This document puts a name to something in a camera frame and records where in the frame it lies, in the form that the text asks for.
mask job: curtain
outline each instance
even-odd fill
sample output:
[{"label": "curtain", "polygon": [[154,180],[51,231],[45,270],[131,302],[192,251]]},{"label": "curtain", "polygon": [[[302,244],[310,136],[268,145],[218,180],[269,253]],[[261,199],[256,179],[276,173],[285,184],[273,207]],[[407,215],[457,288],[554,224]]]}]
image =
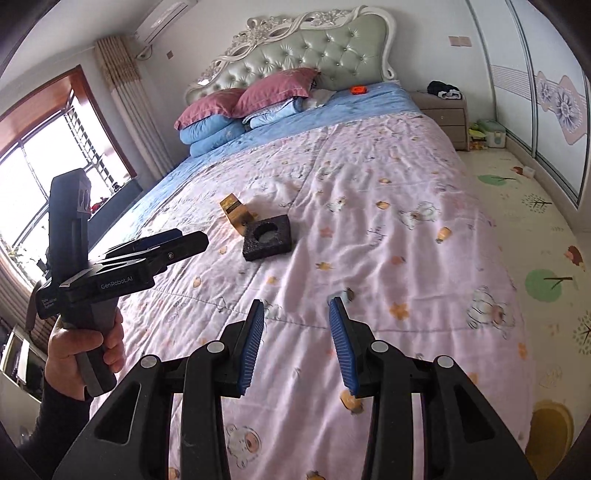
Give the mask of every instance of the curtain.
[{"label": "curtain", "polygon": [[[0,242],[0,317],[10,325],[27,331],[27,308],[33,286],[14,265],[2,242]],[[47,353],[49,336],[56,319],[41,320],[35,315],[35,326],[29,335],[29,341],[39,350]]]},{"label": "curtain", "polygon": [[25,329],[27,306],[32,285],[12,263],[4,245],[0,243],[0,316],[11,327]]},{"label": "curtain", "polygon": [[159,180],[174,168],[156,128],[135,60],[123,37],[96,42],[95,52],[115,105],[150,172]]}]

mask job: drawer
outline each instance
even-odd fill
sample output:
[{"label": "drawer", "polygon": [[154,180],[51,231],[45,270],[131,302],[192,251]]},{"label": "drawer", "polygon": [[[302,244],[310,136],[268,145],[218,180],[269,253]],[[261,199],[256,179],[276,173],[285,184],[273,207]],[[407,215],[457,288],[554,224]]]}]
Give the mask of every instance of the drawer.
[{"label": "drawer", "polygon": [[466,125],[464,110],[460,108],[423,110],[423,113],[433,118],[438,125]]},{"label": "drawer", "polygon": [[466,143],[466,127],[445,127],[441,128],[452,142]]}]

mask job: screw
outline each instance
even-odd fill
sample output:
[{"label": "screw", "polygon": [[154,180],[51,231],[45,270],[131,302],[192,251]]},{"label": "screw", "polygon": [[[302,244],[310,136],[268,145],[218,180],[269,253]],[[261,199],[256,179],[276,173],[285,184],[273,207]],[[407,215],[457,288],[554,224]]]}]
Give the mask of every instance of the screw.
[{"label": "screw", "polygon": [[437,363],[439,364],[440,367],[451,368],[451,367],[453,367],[453,358],[451,358],[447,355],[442,355],[437,359]]},{"label": "screw", "polygon": [[219,353],[219,352],[223,352],[224,348],[226,348],[226,347],[224,346],[224,344],[222,342],[211,342],[207,346],[207,351],[209,353]]},{"label": "screw", "polygon": [[371,344],[371,349],[377,353],[384,353],[388,351],[388,344],[381,340],[376,340]]},{"label": "screw", "polygon": [[148,355],[142,358],[139,363],[143,368],[152,368],[158,361],[154,355]]}]

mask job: tufted headboard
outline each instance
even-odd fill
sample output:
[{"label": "tufted headboard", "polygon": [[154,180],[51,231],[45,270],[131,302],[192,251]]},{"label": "tufted headboard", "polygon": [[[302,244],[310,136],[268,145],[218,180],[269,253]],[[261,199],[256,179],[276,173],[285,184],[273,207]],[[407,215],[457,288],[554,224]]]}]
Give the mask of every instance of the tufted headboard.
[{"label": "tufted headboard", "polygon": [[328,90],[397,79],[388,63],[396,23],[380,8],[250,18],[246,26],[189,85],[188,104],[217,90],[246,88],[279,70],[298,67],[319,70],[317,86]]}]

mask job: blue pillow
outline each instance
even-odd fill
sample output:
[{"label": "blue pillow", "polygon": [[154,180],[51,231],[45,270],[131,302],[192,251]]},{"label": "blue pillow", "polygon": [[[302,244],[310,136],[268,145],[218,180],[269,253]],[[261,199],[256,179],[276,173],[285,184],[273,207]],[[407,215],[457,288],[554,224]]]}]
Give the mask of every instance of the blue pillow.
[{"label": "blue pillow", "polygon": [[228,118],[227,116],[210,115],[203,120],[183,128],[179,132],[181,142],[183,142],[185,145],[194,144],[199,140],[203,140],[219,132],[221,129],[230,125],[233,121],[233,118]]},{"label": "blue pillow", "polygon": [[242,122],[240,120],[234,120],[230,125],[226,128],[222,128],[219,132],[216,132],[203,140],[194,142],[190,149],[191,156],[195,158],[200,155],[205,155],[207,152],[211,152],[211,150],[215,150],[217,147],[227,144],[230,140],[240,137],[245,131],[246,129],[244,128],[244,125],[242,125]]},{"label": "blue pillow", "polygon": [[271,107],[259,110],[250,116],[251,128],[262,127],[263,125],[273,124],[282,118],[286,118],[302,111],[302,103],[304,99],[302,97],[294,97],[284,102],[283,104],[276,103]]}]

